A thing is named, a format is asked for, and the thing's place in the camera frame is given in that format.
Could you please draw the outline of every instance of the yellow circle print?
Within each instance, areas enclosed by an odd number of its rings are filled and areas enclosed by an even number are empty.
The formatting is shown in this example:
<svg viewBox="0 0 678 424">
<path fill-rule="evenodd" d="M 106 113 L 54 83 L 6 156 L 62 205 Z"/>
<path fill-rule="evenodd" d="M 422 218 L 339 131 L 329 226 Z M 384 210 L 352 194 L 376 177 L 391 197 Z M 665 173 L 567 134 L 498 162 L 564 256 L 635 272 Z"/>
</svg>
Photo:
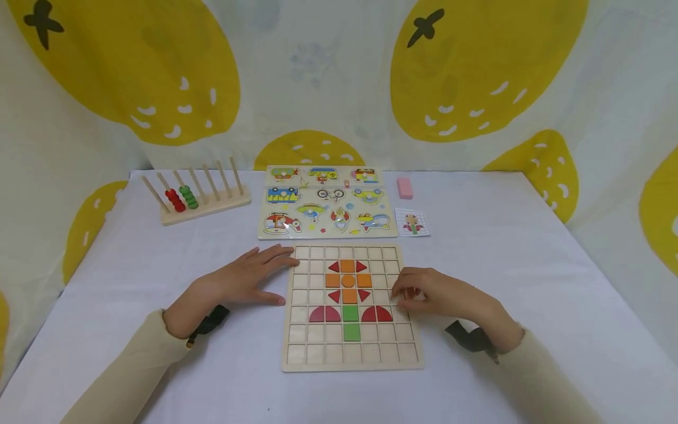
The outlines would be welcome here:
<svg viewBox="0 0 678 424">
<path fill-rule="evenodd" d="M 577 208 L 579 177 L 565 139 L 545 130 L 493 160 L 483 171 L 522 171 L 546 204 L 566 223 Z"/>
<path fill-rule="evenodd" d="M 391 104 L 416 140 L 495 132 L 526 110 L 570 54 L 588 0 L 419 0 L 391 62 Z"/>
<path fill-rule="evenodd" d="M 254 161 L 255 170 L 268 165 L 352 165 L 365 161 L 351 145 L 326 132 L 300 130 L 268 143 Z"/>
<path fill-rule="evenodd" d="M 66 241 L 66 253 L 61 268 L 64 284 L 71 279 L 96 234 L 104 225 L 106 213 L 115 205 L 116 194 L 126 185 L 127 181 L 115 181 L 99 187 L 80 206 Z"/>
<path fill-rule="evenodd" d="M 238 70 L 201 0 L 7 0 L 61 86 L 143 141 L 180 146 L 227 131 Z"/>
<path fill-rule="evenodd" d="M 654 254 L 678 277 L 678 148 L 646 182 L 639 214 Z"/>
</svg>

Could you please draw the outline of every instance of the left hand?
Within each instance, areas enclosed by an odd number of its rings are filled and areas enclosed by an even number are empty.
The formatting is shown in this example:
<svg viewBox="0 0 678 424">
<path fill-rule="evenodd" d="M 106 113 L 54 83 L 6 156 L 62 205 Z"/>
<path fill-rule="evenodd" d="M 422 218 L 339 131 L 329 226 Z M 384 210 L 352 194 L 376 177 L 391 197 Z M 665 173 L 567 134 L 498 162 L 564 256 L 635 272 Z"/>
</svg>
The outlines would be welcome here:
<svg viewBox="0 0 678 424">
<path fill-rule="evenodd" d="M 257 288 L 272 272 L 295 267 L 294 248 L 279 244 L 266 250 L 254 248 L 225 267 L 195 280 L 163 314 L 167 331 L 178 339 L 190 336 L 203 318 L 220 303 L 285 304 L 285 298 Z"/>
</svg>

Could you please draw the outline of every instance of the wooden base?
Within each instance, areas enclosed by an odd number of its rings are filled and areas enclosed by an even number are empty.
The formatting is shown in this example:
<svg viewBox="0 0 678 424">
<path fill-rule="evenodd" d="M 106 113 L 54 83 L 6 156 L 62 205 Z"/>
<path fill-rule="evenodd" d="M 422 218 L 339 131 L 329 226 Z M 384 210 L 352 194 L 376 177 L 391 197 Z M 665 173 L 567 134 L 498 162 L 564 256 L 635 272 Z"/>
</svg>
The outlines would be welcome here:
<svg viewBox="0 0 678 424">
<path fill-rule="evenodd" d="M 171 203 L 165 203 L 171 212 L 167 213 L 164 209 L 161 209 L 161 221 L 163 225 L 178 224 L 190 219 L 200 218 L 201 216 L 238 208 L 239 206 L 249 205 L 252 202 L 252 196 L 250 196 L 250 192 L 247 190 L 247 187 L 244 185 L 242 187 L 243 194 L 240 194 L 237 188 L 231 189 L 231 198 L 228 198 L 228 193 L 226 190 L 219 191 L 219 197 L 221 197 L 220 201 L 217 201 L 216 197 L 214 197 L 214 193 L 205 194 L 207 201 L 203 201 L 202 196 L 196 196 L 198 208 L 190 209 L 187 206 L 186 210 L 183 212 L 177 212 L 174 210 L 174 207 Z"/>
</svg>

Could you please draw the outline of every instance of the white tablecloth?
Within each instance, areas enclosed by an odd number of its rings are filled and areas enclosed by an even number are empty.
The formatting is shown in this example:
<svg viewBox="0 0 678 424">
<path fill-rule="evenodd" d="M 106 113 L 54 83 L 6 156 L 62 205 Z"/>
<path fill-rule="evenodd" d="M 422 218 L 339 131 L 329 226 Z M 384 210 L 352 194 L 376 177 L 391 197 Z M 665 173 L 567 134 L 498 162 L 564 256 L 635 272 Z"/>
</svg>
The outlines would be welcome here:
<svg viewBox="0 0 678 424">
<path fill-rule="evenodd" d="M 252 205 L 162 227 L 134 172 L 91 250 L 0 398 L 4 423 L 57 423 L 149 311 L 256 239 L 263 172 L 243 172 Z M 674 423 L 678 369 L 521 174 L 415 172 L 432 237 L 385 239 L 405 264 L 435 267 L 498 297 L 549 348 L 610 423 Z M 285 294 L 286 273 L 268 290 Z M 424 370 L 285 374 L 285 309 L 235 308 L 173 366 L 143 423 L 515 423 L 448 322 L 422 323 Z"/>
</svg>

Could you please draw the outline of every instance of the orange square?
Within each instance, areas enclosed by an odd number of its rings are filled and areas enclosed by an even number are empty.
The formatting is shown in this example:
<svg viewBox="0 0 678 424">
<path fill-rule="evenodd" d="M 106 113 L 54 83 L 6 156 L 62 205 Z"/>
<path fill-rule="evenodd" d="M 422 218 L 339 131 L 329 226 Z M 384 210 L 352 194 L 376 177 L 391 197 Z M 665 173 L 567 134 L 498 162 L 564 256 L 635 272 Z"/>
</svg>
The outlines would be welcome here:
<svg viewBox="0 0 678 424">
<path fill-rule="evenodd" d="M 357 274 L 358 287 L 372 287 L 372 276 L 370 274 Z"/>
<path fill-rule="evenodd" d="M 344 298 L 344 303 L 358 303 L 358 290 L 354 288 L 342 290 L 341 296 Z"/>
<path fill-rule="evenodd" d="M 339 274 L 325 274 L 325 287 L 339 287 Z"/>
<path fill-rule="evenodd" d="M 342 259 L 339 261 L 339 270 L 341 272 L 355 272 L 355 261 L 353 259 Z"/>
</svg>

